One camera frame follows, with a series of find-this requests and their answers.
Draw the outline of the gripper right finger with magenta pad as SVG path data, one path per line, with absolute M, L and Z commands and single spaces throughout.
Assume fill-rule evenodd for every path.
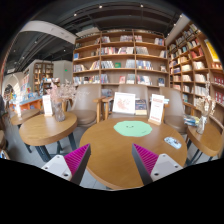
M 167 154 L 158 155 L 137 144 L 132 144 L 132 156 L 143 185 L 148 185 L 182 169 L 182 166 Z

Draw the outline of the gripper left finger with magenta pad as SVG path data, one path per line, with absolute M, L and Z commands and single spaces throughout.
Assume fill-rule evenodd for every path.
M 56 155 L 42 169 L 79 185 L 85 172 L 91 146 L 86 144 L 66 156 Z

